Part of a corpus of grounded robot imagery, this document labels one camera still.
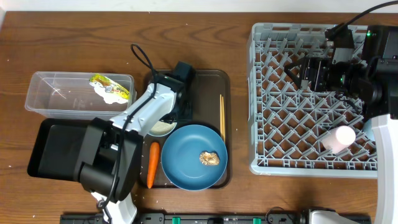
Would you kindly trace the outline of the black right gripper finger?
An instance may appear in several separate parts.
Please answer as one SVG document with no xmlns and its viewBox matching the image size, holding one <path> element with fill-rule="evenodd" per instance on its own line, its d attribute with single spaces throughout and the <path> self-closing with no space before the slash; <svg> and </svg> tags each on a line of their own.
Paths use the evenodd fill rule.
<svg viewBox="0 0 398 224">
<path fill-rule="evenodd" d="M 291 70 L 284 70 L 286 75 L 293 81 L 298 89 L 301 89 L 302 76 L 301 74 L 294 74 Z"/>
<path fill-rule="evenodd" d="M 292 62 L 292 63 L 286 65 L 284 67 L 284 72 L 290 73 L 290 70 L 293 69 L 294 67 L 299 67 L 299 66 L 303 65 L 303 63 L 306 61 L 306 59 L 307 59 L 306 57 L 303 57 L 303 58 L 298 59 L 295 62 Z"/>
</svg>

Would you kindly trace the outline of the dark blue plate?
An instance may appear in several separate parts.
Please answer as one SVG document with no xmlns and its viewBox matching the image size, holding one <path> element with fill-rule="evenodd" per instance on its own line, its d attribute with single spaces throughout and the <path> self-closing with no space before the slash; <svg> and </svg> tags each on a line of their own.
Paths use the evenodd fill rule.
<svg viewBox="0 0 398 224">
<path fill-rule="evenodd" d="M 216 153 L 220 163 L 206 166 L 200 161 L 203 152 Z M 220 135 L 213 129 L 190 124 L 178 128 L 165 141 L 161 152 L 166 177 L 180 189 L 204 190 L 215 185 L 228 164 L 228 151 Z"/>
</svg>

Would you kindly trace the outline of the brown food scrap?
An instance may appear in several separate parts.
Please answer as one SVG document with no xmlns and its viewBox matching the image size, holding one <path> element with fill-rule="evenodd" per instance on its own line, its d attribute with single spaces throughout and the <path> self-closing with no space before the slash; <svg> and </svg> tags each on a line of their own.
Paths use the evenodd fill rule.
<svg viewBox="0 0 398 224">
<path fill-rule="evenodd" d="M 204 151 L 200 154 L 200 162 L 205 166 L 217 166 L 220 164 L 220 159 L 217 153 Z"/>
</svg>

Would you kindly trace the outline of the light blue plastic cup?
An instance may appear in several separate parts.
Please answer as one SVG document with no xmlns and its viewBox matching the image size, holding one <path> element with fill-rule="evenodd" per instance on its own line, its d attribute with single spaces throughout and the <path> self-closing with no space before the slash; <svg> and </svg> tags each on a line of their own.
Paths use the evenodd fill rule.
<svg viewBox="0 0 398 224">
<path fill-rule="evenodd" d="M 371 141 L 375 141 L 375 137 L 374 137 L 374 133 L 372 130 L 372 124 L 371 124 L 371 120 L 367 120 L 364 125 L 363 125 L 363 130 L 362 132 L 366 135 L 366 137 L 371 140 Z"/>
</svg>

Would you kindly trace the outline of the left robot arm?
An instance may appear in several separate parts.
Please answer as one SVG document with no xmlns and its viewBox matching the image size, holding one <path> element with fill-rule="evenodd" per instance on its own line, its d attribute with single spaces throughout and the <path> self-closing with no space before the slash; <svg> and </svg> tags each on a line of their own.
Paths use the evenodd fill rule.
<svg viewBox="0 0 398 224">
<path fill-rule="evenodd" d="M 73 173 L 73 180 L 96 199 L 106 223 L 135 219 L 131 190 L 141 166 L 144 137 L 158 121 L 177 123 L 192 117 L 189 89 L 195 69 L 178 62 L 171 72 L 160 73 L 137 44 L 131 50 L 150 68 L 152 80 L 144 94 L 119 115 L 90 121 Z"/>
</svg>

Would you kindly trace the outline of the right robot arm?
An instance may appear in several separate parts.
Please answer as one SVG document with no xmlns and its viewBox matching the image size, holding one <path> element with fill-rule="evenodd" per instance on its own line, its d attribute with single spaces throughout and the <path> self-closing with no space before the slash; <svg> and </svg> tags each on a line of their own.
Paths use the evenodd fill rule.
<svg viewBox="0 0 398 224">
<path fill-rule="evenodd" d="M 346 102 L 364 101 L 363 113 L 371 120 L 377 168 L 376 223 L 397 223 L 397 27 L 368 26 L 361 53 L 365 64 L 353 63 L 352 21 L 325 31 L 333 44 L 330 58 L 298 59 L 284 72 L 300 89 L 334 91 Z"/>
</svg>

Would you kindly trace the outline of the yellow foil snack wrapper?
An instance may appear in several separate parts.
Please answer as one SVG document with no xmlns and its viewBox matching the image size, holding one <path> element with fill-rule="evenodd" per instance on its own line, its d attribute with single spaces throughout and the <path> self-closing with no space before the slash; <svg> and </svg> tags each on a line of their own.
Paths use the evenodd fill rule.
<svg viewBox="0 0 398 224">
<path fill-rule="evenodd" d="M 126 88 L 99 73 L 94 74 L 89 79 L 89 83 L 96 90 L 103 91 L 107 94 L 111 94 L 125 100 L 129 98 L 129 91 Z"/>
</svg>

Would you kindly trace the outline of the pink plastic cup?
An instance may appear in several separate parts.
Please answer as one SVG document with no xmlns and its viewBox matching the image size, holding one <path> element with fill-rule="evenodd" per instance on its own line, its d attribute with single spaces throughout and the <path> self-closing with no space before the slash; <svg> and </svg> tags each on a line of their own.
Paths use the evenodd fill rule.
<svg viewBox="0 0 398 224">
<path fill-rule="evenodd" d="M 356 139 L 355 131 L 349 126 L 339 126 L 328 132 L 322 139 L 322 144 L 326 150 L 330 150 L 333 154 L 337 154 L 346 149 Z"/>
</svg>

